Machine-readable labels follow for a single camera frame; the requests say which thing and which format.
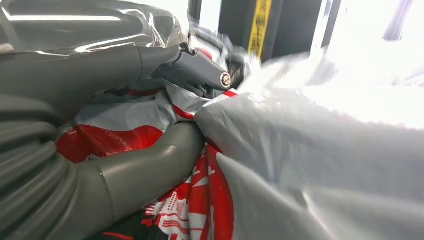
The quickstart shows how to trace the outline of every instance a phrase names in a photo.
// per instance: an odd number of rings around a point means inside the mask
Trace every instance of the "red pattern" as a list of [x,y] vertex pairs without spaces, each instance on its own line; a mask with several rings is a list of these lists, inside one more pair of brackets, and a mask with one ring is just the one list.
[[235,92],[233,92],[233,91],[226,91],[226,92],[224,92],[224,95],[225,96],[228,96],[228,97],[230,97],[230,98],[232,98],[232,97],[234,97],[234,96],[238,96],[238,94],[237,93],[235,93]]
[[140,126],[130,131],[112,131],[77,125],[68,130],[57,142],[57,152],[74,163],[90,155],[99,158],[152,146],[163,135],[153,126]]
[[184,119],[187,119],[187,120],[193,120],[194,118],[195,118],[195,116],[193,115],[193,114],[191,114],[191,113],[189,113],[189,112],[185,112],[185,111],[183,111],[181,108],[179,108],[178,106],[176,106],[176,105],[172,105],[172,107],[173,107],[173,110],[175,111],[175,113],[178,115],[178,116],[180,116],[180,117],[182,117],[182,118],[184,118]]
[[122,239],[122,240],[134,240],[134,237],[132,236],[127,236],[121,233],[117,233],[117,232],[109,232],[109,231],[105,231],[102,233],[103,236],[108,236],[108,237],[115,237],[118,239]]

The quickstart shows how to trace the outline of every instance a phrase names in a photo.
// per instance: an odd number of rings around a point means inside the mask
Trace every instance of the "gray plastic tube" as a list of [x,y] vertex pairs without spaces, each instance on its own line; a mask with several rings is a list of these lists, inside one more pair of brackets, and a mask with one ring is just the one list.
[[79,240],[183,182],[204,147],[192,122],[152,147],[73,164],[56,153],[45,103],[0,95],[0,239]]

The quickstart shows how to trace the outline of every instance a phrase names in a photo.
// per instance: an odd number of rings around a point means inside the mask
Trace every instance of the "gray plastic part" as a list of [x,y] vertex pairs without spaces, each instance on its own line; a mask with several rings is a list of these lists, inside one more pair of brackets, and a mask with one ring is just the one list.
[[48,103],[68,121],[93,94],[146,78],[179,52],[179,46],[122,46],[73,57],[0,55],[0,94]]
[[150,148],[77,164],[75,206],[47,239],[88,237],[135,213],[183,182],[203,147],[197,126],[182,122]]
[[166,80],[181,84],[178,81],[186,80],[195,85],[207,85],[213,89],[225,91],[231,87],[221,84],[221,76],[226,71],[214,63],[204,53],[195,50],[194,55],[181,52],[179,58],[173,62],[164,64],[157,74]]

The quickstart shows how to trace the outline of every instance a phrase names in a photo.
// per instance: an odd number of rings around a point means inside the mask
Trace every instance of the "plastic bag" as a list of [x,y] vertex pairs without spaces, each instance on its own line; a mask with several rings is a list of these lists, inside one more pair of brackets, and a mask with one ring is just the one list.
[[372,69],[367,63],[283,58],[249,78],[240,95],[197,112],[221,151],[233,239],[422,238],[424,89],[392,86],[392,69],[365,71],[358,85],[342,77]]

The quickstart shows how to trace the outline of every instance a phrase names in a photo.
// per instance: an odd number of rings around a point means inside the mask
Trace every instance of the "plastic packaging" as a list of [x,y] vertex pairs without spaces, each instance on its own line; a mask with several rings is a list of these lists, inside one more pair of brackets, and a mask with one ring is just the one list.
[[232,239],[421,239],[424,89],[392,86],[384,68],[348,81],[374,65],[324,53],[270,63],[194,117],[221,151]]
[[69,57],[121,46],[170,48],[187,41],[170,12],[122,0],[0,3],[0,53]]

